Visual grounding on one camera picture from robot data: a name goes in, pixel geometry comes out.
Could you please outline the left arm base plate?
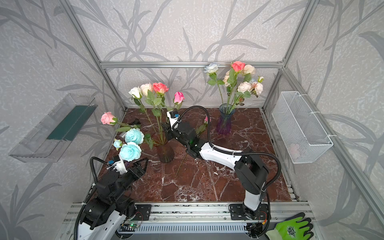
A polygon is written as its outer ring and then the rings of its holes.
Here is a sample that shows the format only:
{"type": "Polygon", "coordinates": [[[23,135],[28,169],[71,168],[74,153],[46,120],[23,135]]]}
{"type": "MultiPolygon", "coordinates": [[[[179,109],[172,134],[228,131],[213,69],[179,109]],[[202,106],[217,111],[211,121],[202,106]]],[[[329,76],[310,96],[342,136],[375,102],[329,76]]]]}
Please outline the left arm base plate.
{"type": "Polygon", "coordinates": [[[151,204],[135,204],[136,212],[133,221],[148,221],[150,219],[151,204]]]}

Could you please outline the cream rose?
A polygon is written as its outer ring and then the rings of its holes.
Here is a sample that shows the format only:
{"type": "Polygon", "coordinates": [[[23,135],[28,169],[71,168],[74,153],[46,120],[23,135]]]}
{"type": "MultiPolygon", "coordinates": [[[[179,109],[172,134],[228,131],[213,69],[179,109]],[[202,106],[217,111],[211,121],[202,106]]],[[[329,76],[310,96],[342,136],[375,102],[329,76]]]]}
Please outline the cream rose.
{"type": "MultiPolygon", "coordinates": [[[[148,92],[153,91],[153,85],[152,84],[143,84],[140,86],[140,90],[141,90],[142,96],[146,98],[148,96],[148,92]]],[[[146,116],[147,116],[148,120],[150,121],[151,126],[153,127],[154,131],[156,131],[154,126],[153,126],[153,122],[151,121],[151,118],[149,117],[149,115],[147,113],[147,110],[145,110],[145,113],[146,113],[146,116]]]]}

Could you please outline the purple blue glass vase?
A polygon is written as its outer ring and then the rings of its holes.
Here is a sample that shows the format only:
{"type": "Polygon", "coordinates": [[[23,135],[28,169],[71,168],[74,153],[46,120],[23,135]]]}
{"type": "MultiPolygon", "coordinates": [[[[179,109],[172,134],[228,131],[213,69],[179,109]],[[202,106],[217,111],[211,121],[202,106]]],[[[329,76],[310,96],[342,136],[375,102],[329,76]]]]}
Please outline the purple blue glass vase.
{"type": "Polygon", "coordinates": [[[219,107],[220,116],[216,127],[216,132],[221,135],[227,135],[232,129],[232,116],[235,113],[235,109],[230,104],[222,104],[219,107]]]}

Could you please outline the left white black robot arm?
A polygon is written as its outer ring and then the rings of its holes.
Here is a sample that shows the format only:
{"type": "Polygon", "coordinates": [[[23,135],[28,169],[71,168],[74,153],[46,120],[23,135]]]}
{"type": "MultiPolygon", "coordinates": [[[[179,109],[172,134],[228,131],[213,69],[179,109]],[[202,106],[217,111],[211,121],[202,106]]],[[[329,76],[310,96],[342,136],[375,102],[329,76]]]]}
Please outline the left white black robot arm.
{"type": "Polygon", "coordinates": [[[135,200],[125,195],[131,185],[144,176],[148,158],[133,162],[124,174],[108,170],[100,179],[96,174],[94,161],[110,167],[97,157],[90,158],[94,185],[82,203],[75,221],[74,240],[110,240],[114,234],[123,237],[132,235],[136,225],[129,231],[119,233],[120,228],[128,227],[130,221],[148,221],[152,205],[136,205],[135,200]]]}

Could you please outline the pink rose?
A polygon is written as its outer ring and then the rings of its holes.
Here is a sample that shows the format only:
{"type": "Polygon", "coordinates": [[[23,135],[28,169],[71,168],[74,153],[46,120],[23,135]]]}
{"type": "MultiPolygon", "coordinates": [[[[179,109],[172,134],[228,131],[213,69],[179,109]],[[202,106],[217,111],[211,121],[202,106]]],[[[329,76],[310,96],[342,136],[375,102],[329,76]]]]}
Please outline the pink rose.
{"type": "Polygon", "coordinates": [[[131,129],[139,129],[141,127],[137,125],[130,126],[129,124],[122,123],[118,120],[116,116],[114,116],[111,112],[106,112],[101,117],[101,122],[103,125],[110,125],[119,127],[116,129],[117,132],[127,132],[131,129]]]}

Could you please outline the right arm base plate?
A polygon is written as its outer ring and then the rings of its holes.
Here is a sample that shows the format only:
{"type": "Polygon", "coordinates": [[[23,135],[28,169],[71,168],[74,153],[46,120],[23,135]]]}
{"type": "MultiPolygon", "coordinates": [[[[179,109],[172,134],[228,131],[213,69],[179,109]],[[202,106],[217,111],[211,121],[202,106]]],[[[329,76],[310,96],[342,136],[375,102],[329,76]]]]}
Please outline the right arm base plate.
{"type": "Polygon", "coordinates": [[[229,211],[231,220],[270,220],[269,205],[261,203],[259,207],[253,211],[248,209],[244,204],[230,204],[229,211]]]}

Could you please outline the small pink bud stem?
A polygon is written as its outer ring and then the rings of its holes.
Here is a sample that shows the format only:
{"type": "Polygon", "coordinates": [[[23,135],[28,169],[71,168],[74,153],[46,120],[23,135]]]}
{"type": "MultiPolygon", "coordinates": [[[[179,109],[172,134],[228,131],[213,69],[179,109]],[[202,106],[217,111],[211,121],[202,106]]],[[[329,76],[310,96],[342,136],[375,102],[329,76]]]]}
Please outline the small pink bud stem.
{"type": "Polygon", "coordinates": [[[167,112],[177,110],[179,111],[181,106],[183,105],[183,101],[185,100],[185,97],[182,92],[176,92],[173,100],[173,106],[167,107],[167,112]]]}

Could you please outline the cream pink rose stem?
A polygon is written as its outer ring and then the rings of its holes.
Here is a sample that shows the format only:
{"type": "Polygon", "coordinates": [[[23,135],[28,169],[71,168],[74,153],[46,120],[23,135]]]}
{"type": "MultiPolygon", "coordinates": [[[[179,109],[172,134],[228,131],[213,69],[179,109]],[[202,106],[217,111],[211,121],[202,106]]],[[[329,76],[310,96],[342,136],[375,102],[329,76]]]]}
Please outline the cream pink rose stem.
{"type": "Polygon", "coordinates": [[[252,65],[245,65],[240,73],[244,77],[244,82],[250,82],[255,72],[256,69],[252,65]]]}

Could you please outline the dark red glass vase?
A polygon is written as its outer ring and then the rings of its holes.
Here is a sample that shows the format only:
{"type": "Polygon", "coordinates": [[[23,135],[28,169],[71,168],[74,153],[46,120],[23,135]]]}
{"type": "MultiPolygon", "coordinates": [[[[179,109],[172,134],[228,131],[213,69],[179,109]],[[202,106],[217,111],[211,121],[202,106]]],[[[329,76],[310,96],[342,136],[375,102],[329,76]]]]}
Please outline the dark red glass vase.
{"type": "Polygon", "coordinates": [[[170,163],[174,160],[175,153],[169,144],[165,134],[153,134],[154,147],[157,152],[159,161],[162,163],[170,163]]]}

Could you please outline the pale blue rose stem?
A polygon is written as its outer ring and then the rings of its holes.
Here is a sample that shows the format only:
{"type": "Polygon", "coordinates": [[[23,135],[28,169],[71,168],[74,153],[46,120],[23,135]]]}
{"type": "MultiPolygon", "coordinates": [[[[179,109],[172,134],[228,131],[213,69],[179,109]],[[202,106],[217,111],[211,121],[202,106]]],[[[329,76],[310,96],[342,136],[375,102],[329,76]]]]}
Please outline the pale blue rose stem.
{"type": "Polygon", "coordinates": [[[221,91],[221,84],[220,84],[220,81],[219,81],[218,75],[217,75],[218,70],[219,70],[219,64],[218,63],[210,63],[208,66],[205,67],[204,72],[210,77],[208,84],[210,86],[217,86],[218,87],[218,90],[219,90],[219,93],[221,96],[221,100],[222,100],[222,104],[223,104],[224,99],[223,99],[223,94],[221,91]]]}

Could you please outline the white pink peony stem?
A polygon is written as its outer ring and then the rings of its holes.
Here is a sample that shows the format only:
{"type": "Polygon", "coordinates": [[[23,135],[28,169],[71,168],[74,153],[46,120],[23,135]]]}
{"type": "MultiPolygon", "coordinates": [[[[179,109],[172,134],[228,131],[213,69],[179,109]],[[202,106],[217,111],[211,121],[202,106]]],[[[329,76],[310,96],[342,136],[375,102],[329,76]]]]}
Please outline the white pink peony stem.
{"type": "Polygon", "coordinates": [[[237,106],[242,105],[245,99],[251,98],[252,96],[258,98],[264,90],[264,86],[262,84],[264,80],[264,77],[258,77],[257,79],[251,79],[248,82],[243,81],[240,83],[240,85],[234,90],[235,96],[231,103],[231,111],[237,106]]]}

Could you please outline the peach rose stem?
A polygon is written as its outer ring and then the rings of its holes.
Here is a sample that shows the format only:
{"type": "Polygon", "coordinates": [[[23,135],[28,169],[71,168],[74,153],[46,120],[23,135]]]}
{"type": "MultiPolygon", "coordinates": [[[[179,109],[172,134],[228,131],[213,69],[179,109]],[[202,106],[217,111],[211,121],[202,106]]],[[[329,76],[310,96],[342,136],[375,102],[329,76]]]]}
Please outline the peach rose stem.
{"type": "Polygon", "coordinates": [[[230,78],[230,71],[227,71],[226,72],[226,75],[223,79],[223,82],[224,82],[224,86],[226,87],[226,91],[227,91],[227,95],[228,95],[228,102],[230,101],[230,94],[231,94],[231,91],[232,91],[232,86],[230,83],[228,83],[228,79],[230,78]]]}

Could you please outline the white rose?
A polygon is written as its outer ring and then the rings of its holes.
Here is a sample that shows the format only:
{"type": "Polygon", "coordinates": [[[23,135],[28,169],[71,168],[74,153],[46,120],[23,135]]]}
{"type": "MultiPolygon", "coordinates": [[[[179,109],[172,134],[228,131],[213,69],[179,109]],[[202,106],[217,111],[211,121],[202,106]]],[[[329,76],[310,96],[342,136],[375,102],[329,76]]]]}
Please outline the white rose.
{"type": "MultiPolygon", "coordinates": [[[[135,104],[140,108],[140,111],[145,113],[145,110],[147,110],[147,107],[144,105],[144,102],[147,103],[148,106],[153,106],[153,99],[154,99],[154,91],[148,92],[148,96],[145,98],[142,96],[140,87],[134,87],[129,91],[129,94],[132,96],[132,99],[134,100],[135,104]]],[[[158,129],[155,128],[155,134],[159,134],[159,127],[158,129]]]]}

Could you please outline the light blue hydrangea stem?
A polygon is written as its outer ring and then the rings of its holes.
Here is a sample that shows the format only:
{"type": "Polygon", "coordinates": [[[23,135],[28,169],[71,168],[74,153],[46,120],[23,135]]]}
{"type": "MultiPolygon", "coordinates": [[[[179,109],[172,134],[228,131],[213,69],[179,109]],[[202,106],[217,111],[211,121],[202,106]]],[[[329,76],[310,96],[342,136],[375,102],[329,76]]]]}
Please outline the light blue hydrangea stem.
{"type": "Polygon", "coordinates": [[[141,157],[141,144],[146,143],[152,149],[156,143],[149,134],[144,134],[140,129],[130,129],[125,132],[123,139],[123,141],[114,139],[113,147],[119,152],[119,159],[126,162],[132,162],[141,157]]]}

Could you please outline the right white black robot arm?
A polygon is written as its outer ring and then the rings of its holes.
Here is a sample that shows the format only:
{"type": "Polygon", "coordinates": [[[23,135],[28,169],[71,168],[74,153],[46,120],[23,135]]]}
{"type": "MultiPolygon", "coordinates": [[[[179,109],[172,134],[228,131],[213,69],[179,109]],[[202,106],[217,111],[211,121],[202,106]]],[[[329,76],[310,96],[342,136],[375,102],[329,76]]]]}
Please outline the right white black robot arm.
{"type": "Polygon", "coordinates": [[[212,161],[224,165],[236,172],[237,178],[245,189],[245,199],[241,205],[231,204],[230,210],[235,213],[233,220],[255,220],[268,218],[268,204],[263,204],[267,187],[269,169],[260,156],[273,158],[267,153],[256,153],[252,150],[234,151],[210,144],[209,141],[196,137],[196,133],[188,123],[162,124],[168,140],[176,139],[186,147],[186,153],[193,158],[212,161]]]}

